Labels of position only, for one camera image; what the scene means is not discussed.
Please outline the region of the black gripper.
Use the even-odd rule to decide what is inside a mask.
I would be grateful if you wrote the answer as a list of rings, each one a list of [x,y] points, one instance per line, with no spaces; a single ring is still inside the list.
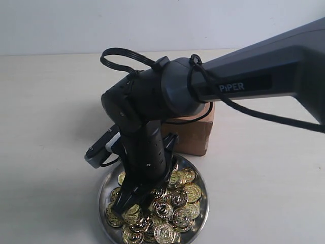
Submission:
[[[149,188],[161,185],[173,169],[172,155],[178,135],[169,133],[163,138],[160,120],[152,120],[139,126],[120,126],[120,137],[126,151],[124,167],[129,177]],[[150,214],[149,207],[155,198],[152,191],[142,198],[138,184],[123,182],[113,212],[125,213],[138,204],[143,215]]]

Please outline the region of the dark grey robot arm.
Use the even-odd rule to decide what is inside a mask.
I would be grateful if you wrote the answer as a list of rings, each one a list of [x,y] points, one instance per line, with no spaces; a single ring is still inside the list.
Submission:
[[[112,208],[118,216],[140,203],[172,170],[161,136],[162,123],[195,115],[205,103],[221,100],[252,117],[324,132],[324,19],[206,63],[196,54],[154,61],[123,48],[105,50],[100,61],[127,72],[101,97],[105,112],[119,128],[118,154],[126,171]],[[237,99],[272,96],[296,98],[316,123],[236,103]]]

